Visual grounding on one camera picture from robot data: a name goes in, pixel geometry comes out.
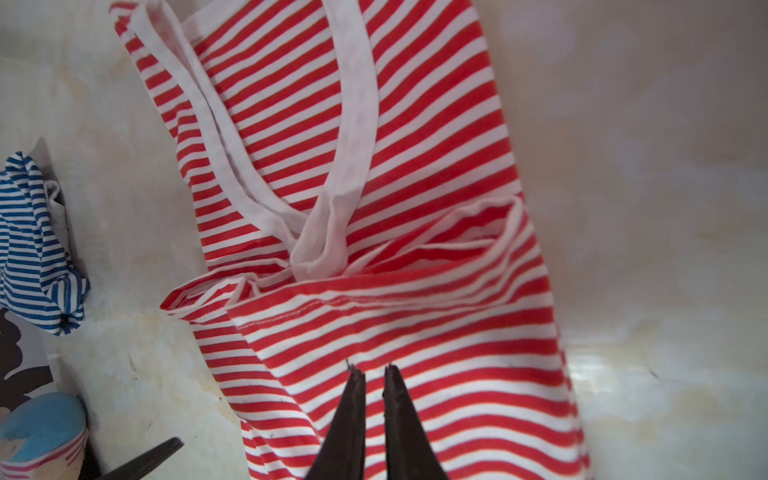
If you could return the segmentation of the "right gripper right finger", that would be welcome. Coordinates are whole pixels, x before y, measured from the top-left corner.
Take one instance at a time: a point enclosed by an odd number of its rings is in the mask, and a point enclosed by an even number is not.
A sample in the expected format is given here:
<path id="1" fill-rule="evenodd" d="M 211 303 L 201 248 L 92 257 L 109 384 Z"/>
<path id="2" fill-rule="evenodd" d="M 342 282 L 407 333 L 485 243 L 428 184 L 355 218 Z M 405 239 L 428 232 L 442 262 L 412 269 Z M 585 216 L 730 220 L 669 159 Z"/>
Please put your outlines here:
<path id="1" fill-rule="evenodd" d="M 433 452 L 399 368 L 385 367 L 385 445 L 387 478 L 441 479 L 448 476 Z"/>

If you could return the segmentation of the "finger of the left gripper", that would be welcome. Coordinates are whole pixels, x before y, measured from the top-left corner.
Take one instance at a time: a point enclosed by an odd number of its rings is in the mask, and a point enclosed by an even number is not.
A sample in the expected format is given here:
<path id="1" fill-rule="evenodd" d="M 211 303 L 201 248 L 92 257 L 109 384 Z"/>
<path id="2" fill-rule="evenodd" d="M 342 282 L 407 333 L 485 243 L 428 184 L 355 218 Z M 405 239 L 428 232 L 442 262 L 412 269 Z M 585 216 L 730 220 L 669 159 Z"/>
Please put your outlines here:
<path id="1" fill-rule="evenodd" d="M 145 453 L 135 457 L 115 470 L 102 475 L 98 480 L 140 480 L 157 469 L 173 454 L 184 446 L 184 442 L 174 437 L 164 441 Z"/>

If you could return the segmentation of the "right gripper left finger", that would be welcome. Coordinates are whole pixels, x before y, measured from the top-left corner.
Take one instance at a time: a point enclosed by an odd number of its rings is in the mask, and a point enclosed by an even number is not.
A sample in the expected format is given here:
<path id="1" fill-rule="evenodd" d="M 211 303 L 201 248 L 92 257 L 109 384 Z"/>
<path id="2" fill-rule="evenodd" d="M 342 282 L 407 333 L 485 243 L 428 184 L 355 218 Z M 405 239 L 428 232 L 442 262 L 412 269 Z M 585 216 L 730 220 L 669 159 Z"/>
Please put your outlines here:
<path id="1" fill-rule="evenodd" d="M 348 370 L 349 378 L 339 405 L 306 480 L 363 478 L 366 380 L 364 373 L 356 367 L 349 367 Z"/>

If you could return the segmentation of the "blue white striped tank top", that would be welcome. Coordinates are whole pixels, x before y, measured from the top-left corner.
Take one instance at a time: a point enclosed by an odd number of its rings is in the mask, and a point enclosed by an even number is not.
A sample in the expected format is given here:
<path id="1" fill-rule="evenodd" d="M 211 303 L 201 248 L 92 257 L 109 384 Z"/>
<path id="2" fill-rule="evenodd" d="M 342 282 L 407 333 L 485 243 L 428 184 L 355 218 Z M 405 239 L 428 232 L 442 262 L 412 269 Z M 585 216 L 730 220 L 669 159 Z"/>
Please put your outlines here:
<path id="1" fill-rule="evenodd" d="M 89 280 L 54 233 L 45 181 L 22 152 L 1 168 L 1 306 L 54 336 L 85 320 Z"/>

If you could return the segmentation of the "red white striped tank top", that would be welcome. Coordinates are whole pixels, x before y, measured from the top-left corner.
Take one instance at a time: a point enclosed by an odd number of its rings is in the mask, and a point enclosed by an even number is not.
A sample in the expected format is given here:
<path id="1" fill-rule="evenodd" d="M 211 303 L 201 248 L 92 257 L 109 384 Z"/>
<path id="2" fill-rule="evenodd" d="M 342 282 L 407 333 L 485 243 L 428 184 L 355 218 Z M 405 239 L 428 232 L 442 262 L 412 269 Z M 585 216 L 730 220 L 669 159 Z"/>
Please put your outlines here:
<path id="1" fill-rule="evenodd" d="M 399 368 L 452 479 L 591 462 L 477 11 L 468 1 L 163 1 L 110 17 L 176 144 L 206 273 L 163 301 L 253 479 L 310 470 L 353 369 L 388 477 Z"/>

